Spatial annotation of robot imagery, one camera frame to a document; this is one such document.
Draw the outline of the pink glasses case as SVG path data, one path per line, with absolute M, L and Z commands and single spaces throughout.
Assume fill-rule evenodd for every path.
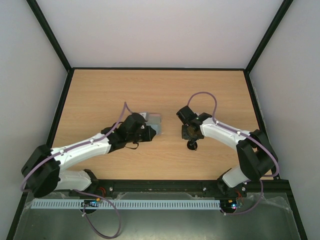
M 160 113 L 147 112 L 145 119 L 146 125 L 155 130 L 157 136 L 162 134 L 162 116 Z

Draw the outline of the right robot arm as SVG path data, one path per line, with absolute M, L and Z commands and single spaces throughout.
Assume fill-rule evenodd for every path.
M 238 166 L 227 170 L 217 179 L 217 188 L 222 195 L 229 196 L 240 184 L 266 177 L 271 169 L 279 170 L 276 153 L 261 130 L 250 132 L 237 129 L 208 113 L 198 115 L 187 105 L 176 115 L 182 122 L 181 137 L 187 140 L 189 150 L 198 149 L 198 140 L 211 138 L 236 151 Z

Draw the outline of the black aviator sunglasses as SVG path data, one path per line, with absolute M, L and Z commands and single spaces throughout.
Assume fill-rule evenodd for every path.
M 186 127 L 186 135 L 188 138 L 187 148 L 196 151 L 198 148 L 197 140 L 199 138 L 197 131 L 192 126 Z

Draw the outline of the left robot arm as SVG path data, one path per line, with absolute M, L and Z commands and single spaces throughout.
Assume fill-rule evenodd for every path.
M 38 146 L 21 169 L 22 187 L 42 198 L 54 191 L 85 191 L 95 187 L 96 177 L 90 170 L 74 171 L 70 167 L 123 149 L 128 143 L 150 142 L 161 133 L 161 115 L 133 112 L 124 121 L 106 127 L 96 135 L 63 147 Z

